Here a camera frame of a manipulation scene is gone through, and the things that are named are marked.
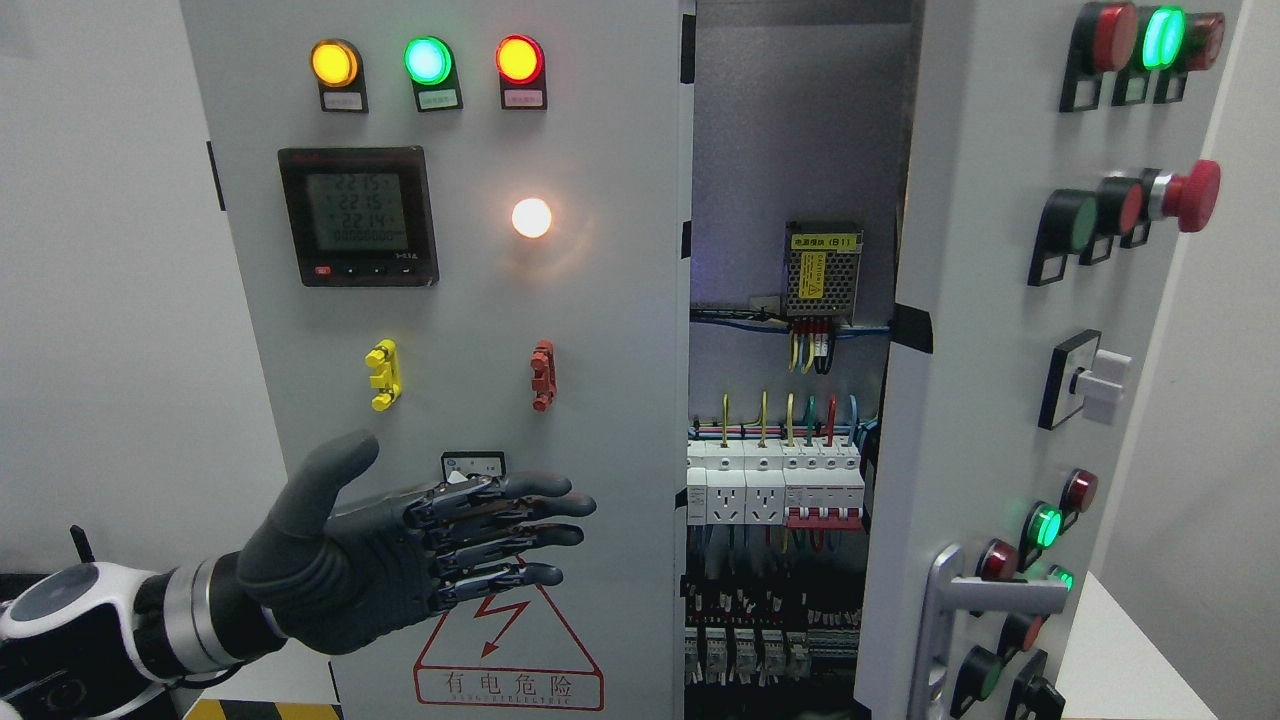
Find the digital power meter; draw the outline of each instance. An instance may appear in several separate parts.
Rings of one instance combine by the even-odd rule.
[[[435,284],[420,146],[285,147],[278,156],[302,284]]]

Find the warning label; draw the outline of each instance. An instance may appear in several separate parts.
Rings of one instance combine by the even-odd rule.
[[[858,252],[861,249],[863,233],[860,232],[795,233],[791,236],[791,250]]]
[[[827,282],[827,254],[800,254],[800,300],[820,300]]]
[[[413,684],[422,705],[604,710],[604,674],[539,585],[442,615]]]

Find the yellow black hazard stripe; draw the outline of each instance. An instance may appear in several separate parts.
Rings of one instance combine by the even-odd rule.
[[[337,705],[202,700],[186,720],[343,720]]]

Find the gray metal panel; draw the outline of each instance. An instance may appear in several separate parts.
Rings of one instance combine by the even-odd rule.
[[[1185,6],[1226,12],[1234,23],[1239,3]],[[977,557],[993,536],[1016,541],[1030,505],[1056,503],[1073,468],[1103,480],[1115,470],[1126,404],[1114,427],[1079,416],[1053,432],[1036,427],[1050,352],[1096,328],[1105,348],[1135,357],[1130,382],[1139,377],[1176,223],[1158,223],[1144,247],[1117,249],[1092,269],[1073,265],[1065,282],[1029,288],[1041,208],[1052,190],[1092,190],[1112,169],[1189,169],[1224,63],[1194,73],[1181,104],[1060,115],[1079,8],[948,0],[925,9],[897,300],[933,315],[937,351],[890,351],[855,693],[877,717],[904,716],[920,592],[934,555],[950,542],[965,543]],[[1105,96],[1111,83],[1108,77]],[[1103,484],[1093,510],[1028,577],[1042,577],[1048,564],[1083,577],[1106,491]],[[1039,635],[1051,675],[1074,609],[1073,597]],[[960,623],[952,667],[972,644],[995,648],[1002,621],[988,612]],[[966,717],[1002,717],[1023,662],[1010,664],[992,698]],[[947,693],[950,701],[950,685]]]
[[[444,450],[500,448],[511,468],[564,471],[600,510],[584,523],[582,548],[536,559],[564,569],[549,592],[602,667],[604,715],[676,712],[671,516],[686,416],[678,249],[691,100],[677,82],[680,3],[244,0],[183,10],[287,465],[369,427],[383,455],[344,500],[436,482]],[[547,51],[545,113],[498,106],[493,53],[511,32]],[[461,111],[415,111],[401,53],[420,33],[451,44]],[[324,37],[362,53],[369,115],[319,110],[307,55]],[[411,143],[426,150],[440,283],[302,287],[275,151]],[[529,195],[556,211],[538,242],[509,227]],[[361,360],[384,336],[399,343],[404,395],[378,415]],[[540,415],[529,355],[543,337],[556,343],[561,393]],[[334,662],[347,716],[512,712],[417,702],[412,669],[431,628]],[[508,652],[557,661],[556,651],[509,644],[493,659]]]

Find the yellow wire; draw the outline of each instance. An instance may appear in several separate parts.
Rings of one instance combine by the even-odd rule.
[[[813,334],[809,334],[809,359],[804,361],[804,369],[800,370],[801,374],[808,373],[810,369],[813,369],[813,360],[815,356],[815,351],[818,350],[815,347],[813,337],[814,337]]]
[[[721,447],[728,447],[728,393],[724,393],[724,416],[721,419]]]
[[[796,446],[796,428],[792,423],[792,411],[795,410],[796,396],[794,392],[787,393],[787,447]]]
[[[760,442],[755,443],[756,447],[768,447],[764,438],[769,434],[769,391],[760,391]]]

